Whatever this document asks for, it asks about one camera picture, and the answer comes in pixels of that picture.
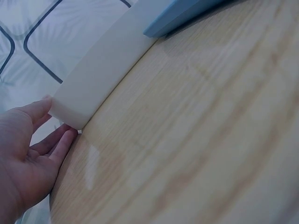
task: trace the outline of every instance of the hand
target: hand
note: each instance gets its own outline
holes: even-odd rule
[[[50,119],[51,98],[0,115],[0,220],[15,221],[43,200],[78,132],[62,125],[30,145],[34,132]]]

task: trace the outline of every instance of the glossy wood surface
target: glossy wood surface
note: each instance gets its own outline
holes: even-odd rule
[[[239,1],[159,40],[50,204],[54,224],[299,223],[299,1]]]

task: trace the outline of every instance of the blue object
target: blue object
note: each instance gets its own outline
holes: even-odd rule
[[[143,34],[148,37],[164,36],[222,1],[224,0],[174,0]]]

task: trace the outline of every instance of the white plastic strip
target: white plastic strip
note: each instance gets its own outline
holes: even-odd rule
[[[53,96],[50,114],[82,129],[155,39],[143,31],[173,0],[139,0],[98,40]]]

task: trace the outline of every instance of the dark curved line pattern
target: dark curved line pattern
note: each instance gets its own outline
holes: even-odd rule
[[[128,3],[126,0],[120,0],[123,4],[125,4],[126,6],[128,6],[128,8],[131,8],[131,4]]]
[[[36,62],[38,63],[52,78],[54,78],[57,82],[60,84],[63,82],[57,75],[54,74],[44,63],[42,63],[29,49],[28,49],[28,40],[30,36],[33,34],[33,32],[36,30],[36,28],[42,23],[42,21],[58,6],[62,0],[58,0],[49,10],[46,12],[45,15],[36,23],[36,25],[29,31],[27,36],[24,40],[24,50],[25,52]]]
[[[11,57],[14,54],[14,49],[15,49],[15,44],[14,44],[14,40],[11,38],[10,35],[8,35],[7,32],[5,32],[5,30],[2,28],[2,26],[0,26],[0,32],[3,33],[3,35],[9,40],[10,42],[10,52],[8,57],[6,58],[5,62],[3,63],[3,65],[0,68],[0,75],[3,72],[5,66],[7,65],[8,61],[11,59]]]

